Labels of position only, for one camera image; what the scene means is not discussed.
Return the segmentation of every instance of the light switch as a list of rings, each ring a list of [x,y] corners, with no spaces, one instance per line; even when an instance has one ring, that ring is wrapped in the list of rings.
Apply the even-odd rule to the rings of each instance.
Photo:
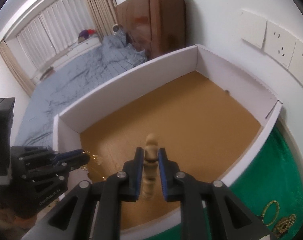
[[[239,18],[239,33],[243,40],[248,41],[259,49],[262,49],[267,19],[242,10]]]

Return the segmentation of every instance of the wooden figurine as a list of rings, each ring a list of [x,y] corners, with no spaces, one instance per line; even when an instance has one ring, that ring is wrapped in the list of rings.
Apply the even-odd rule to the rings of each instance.
[[[146,200],[151,200],[154,194],[158,167],[158,142],[154,134],[149,134],[146,138],[142,196]]]

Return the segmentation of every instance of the green velvet mat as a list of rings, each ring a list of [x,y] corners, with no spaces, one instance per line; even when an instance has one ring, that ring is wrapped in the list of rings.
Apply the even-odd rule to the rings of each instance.
[[[282,240],[292,239],[303,223],[303,186],[297,165],[277,128],[274,128],[265,145],[245,172],[231,185],[231,190],[256,214],[271,200],[277,200],[282,217],[296,214],[297,220]],[[272,204],[265,215],[265,222],[272,221],[276,212]],[[180,225],[148,238],[148,240],[180,240]]]

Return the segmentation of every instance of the bed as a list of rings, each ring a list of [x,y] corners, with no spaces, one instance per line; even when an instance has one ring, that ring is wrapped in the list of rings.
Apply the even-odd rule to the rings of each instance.
[[[185,47],[183,0],[127,0],[116,7],[116,13],[124,31],[104,37],[101,46],[78,56],[36,87],[15,146],[52,147],[56,114],[147,59]]]

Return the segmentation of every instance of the electrical outlet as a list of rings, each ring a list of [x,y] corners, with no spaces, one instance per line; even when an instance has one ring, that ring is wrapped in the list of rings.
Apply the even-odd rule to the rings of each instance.
[[[295,48],[296,37],[279,25],[267,21],[264,52],[288,69]]]
[[[293,58],[290,62],[288,71],[303,86],[303,43],[298,39],[296,40]]]

